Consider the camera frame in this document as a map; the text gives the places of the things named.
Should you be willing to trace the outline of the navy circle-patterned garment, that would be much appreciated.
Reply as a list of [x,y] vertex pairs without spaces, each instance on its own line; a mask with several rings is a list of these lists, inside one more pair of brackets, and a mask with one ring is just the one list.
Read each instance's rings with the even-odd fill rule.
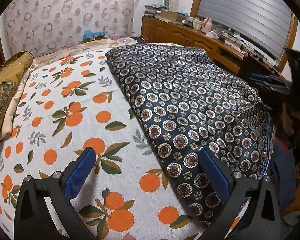
[[106,58],[177,193],[209,226],[222,201],[199,152],[207,148],[230,171],[261,178],[273,149],[268,106],[202,48],[136,44],[114,48]]

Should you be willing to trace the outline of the wooden sideboard cabinet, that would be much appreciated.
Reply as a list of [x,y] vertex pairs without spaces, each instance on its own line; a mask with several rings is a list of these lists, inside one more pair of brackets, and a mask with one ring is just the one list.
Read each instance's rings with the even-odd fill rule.
[[234,74],[241,73],[240,68],[245,63],[250,63],[248,69],[252,73],[282,77],[282,74],[268,63],[260,62],[254,58],[252,52],[249,53],[249,57],[245,57],[234,47],[209,38],[200,31],[181,25],[167,23],[156,18],[143,17],[141,37],[149,43],[175,43],[186,47],[202,48],[218,66]]

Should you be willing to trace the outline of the grey window blind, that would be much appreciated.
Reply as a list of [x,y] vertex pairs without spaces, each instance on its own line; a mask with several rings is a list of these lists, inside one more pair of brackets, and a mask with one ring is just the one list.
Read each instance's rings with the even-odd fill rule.
[[292,18],[283,0],[200,0],[198,14],[251,39],[275,60],[283,52]]

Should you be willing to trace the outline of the pink thermos jug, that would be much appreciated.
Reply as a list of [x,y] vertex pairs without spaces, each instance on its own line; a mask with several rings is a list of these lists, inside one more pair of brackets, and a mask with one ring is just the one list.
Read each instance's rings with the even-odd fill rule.
[[209,33],[210,31],[213,30],[213,22],[212,22],[212,18],[207,17],[203,20],[203,25],[202,25],[202,29],[201,31],[203,33]]

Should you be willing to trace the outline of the orange-print white bedsheet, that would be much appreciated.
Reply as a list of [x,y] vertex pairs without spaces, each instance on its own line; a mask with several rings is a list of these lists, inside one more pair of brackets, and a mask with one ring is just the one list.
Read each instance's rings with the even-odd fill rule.
[[106,48],[34,70],[0,142],[0,227],[14,239],[23,178],[96,161],[71,204],[94,239],[198,239],[205,226],[179,196],[108,65]]

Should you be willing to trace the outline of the olive gold folded cloth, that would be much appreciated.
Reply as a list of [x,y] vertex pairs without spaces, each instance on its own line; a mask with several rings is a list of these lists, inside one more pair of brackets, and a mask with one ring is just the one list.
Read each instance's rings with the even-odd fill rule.
[[12,131],[12,119],[33,67],[33,55],[21,51],[0,68],[0,141]]

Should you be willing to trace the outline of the cardboard box on sideboard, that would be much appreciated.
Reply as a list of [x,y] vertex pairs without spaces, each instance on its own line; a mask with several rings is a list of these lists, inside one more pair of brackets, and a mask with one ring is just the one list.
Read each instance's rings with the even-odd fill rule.
[[176,12],[171,12],[167,10],[162,10],[158,19],[165,21],[165,22],[179,22],[181,23],[186,17],[178,14]]

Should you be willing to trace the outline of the blue-topped box behind bed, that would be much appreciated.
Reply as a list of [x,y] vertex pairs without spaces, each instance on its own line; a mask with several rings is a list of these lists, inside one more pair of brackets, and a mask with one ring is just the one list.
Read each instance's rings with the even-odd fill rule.
[[90,30],[85,30],[83,34],[82,42],[86,43],[90,41],[101,40],[104,39],[104,37],[105,35],[102,31],[93,32]]

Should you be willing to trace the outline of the floral quilt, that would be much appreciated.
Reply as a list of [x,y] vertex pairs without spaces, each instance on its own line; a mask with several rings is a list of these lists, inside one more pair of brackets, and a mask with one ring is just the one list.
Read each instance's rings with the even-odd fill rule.
[[61,49],[54,53],[37,57],[33,60],[33,64],[39,66],[45,66],[61,59],[65,59],[69,56],[75,56],[81,53],[89,53],[95,50],[101,50],[105,48],[114,48],[124,45],[137,44],[137,40],[130,37],[111,37],[101,40],[90,41],[82,44],[75,45],[70,48]]

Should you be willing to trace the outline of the sheer circle-patterned curtain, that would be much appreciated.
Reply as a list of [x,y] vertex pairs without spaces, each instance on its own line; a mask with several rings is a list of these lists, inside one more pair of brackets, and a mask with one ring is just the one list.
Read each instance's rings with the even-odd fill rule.
[[13,0],[3,13],[11,54],[35,57],[80,44],[86,30],[105,37],[134,35],[139,0]]

